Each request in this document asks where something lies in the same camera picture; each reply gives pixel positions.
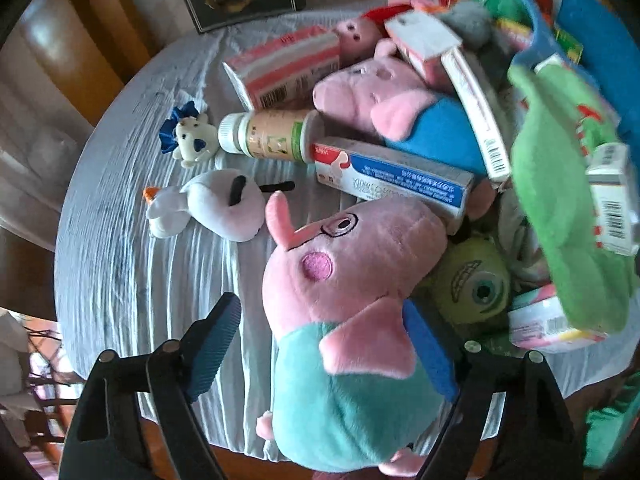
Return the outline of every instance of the blue label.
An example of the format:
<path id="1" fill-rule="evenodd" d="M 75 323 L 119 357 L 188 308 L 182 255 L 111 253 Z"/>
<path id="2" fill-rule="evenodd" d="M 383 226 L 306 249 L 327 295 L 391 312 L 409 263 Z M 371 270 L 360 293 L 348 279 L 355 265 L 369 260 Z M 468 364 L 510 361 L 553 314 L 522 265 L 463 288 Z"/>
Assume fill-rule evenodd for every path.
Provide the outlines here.
<path id="1" fill-rule="evenodd" d="M 358 173 L 414 191 L 443 204 L 455 207 L 460 207 L 462 204 L 465 189 L 443 178 L 359 155 L 351 155 L 351 165 Z"/>

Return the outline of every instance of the metal screw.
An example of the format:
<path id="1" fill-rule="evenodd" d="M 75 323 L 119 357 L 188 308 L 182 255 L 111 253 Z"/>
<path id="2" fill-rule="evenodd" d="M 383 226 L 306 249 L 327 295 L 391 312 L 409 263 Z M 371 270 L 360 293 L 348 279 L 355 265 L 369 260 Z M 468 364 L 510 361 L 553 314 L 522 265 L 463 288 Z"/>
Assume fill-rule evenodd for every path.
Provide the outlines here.
<path id="1" fill-rule="evenodd" d="M 98 361 L 100 361 L 101 363 L 108 363 L 110 361 L 113 361 L 116 355 L 118 354 L 116 354 L 116 352 L 113 350 L 105 350 L 101 352 L 100 355 L 98 355 Z"/>
<path id="2" fill-rule="evenodd" d="M 477 354 L 482 350 L 482 345 L 478 341 L 467 341 L 465 343 L 465 350 L 472 354 Z"/>
<path id="3" fill-rule="evenodd" d="M 529 360 L 536 364 L 540 364 L 545 361 L 545 357 L 540 352 L 534 350 L 533 352 L 529 352 Z"/>
<path id="4" fill-rule="evenodd" d="M 162 345 L 162 351 L 167 352 L 168 354 L 172 354 L 173 352 L 177 352 L 180 349 L 180 341 L 177 339 L 169 339 Z"/>

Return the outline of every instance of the white plush toy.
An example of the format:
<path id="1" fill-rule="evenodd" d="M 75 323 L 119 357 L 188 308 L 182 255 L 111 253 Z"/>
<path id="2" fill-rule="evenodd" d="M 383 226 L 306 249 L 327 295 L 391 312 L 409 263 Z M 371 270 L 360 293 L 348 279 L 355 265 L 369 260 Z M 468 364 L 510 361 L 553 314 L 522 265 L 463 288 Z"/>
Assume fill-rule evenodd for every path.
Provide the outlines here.
<path id="1" fill-rule="evenodd" d="M 160 128 L 159 137 L 162 152 L 173 152 L 183 168 L 209 160 L 220 148 L 217 128 L 209 124 L 205 113 L 198 113 L 193 101 L 172 110 L 171 118 Z"/>
<path id="2" fill-rule="evenodd" d="M 238 170 L 207 171 L 184 186 L 147 187 L 146 218 L 151 234 L 169 238 L 182 232 L 191 218 L 233 242 L 246 242 L 264 223 L 263 192 L 291 190 L 293 182 L 259 187 Z"/>

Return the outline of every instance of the pig plush with teal shirt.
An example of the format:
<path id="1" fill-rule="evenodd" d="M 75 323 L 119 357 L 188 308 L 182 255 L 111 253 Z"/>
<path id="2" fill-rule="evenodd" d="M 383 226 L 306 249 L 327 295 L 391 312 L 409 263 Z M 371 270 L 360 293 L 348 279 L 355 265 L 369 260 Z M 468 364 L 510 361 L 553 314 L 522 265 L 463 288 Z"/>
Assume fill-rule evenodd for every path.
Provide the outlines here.
<path id="1" fill-rule="evenodd" d="M 262 294 L 278 357 L 258 435 L 309 469 L 414 476 L 424 458 L 406 446 L 442 396 L 404 330 L 402 302 L 444 253 L 442 222 L 395 196 L 295 231 L 279 192 L 266 221 L 278 246 Z"/>

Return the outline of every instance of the orange beak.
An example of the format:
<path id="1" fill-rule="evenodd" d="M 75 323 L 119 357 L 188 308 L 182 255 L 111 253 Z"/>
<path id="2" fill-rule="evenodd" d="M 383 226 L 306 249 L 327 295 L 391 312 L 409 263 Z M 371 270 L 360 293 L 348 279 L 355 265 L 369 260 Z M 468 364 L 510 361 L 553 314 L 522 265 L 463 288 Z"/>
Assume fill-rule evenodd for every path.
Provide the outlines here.
<path id="1" fill-rule="evenodd" d="M 142 196 L 145 197 L 146 203 L 151 204 L 160 191 L 159 187 L 145 187 L 145 190 L 142 192 Z"/>

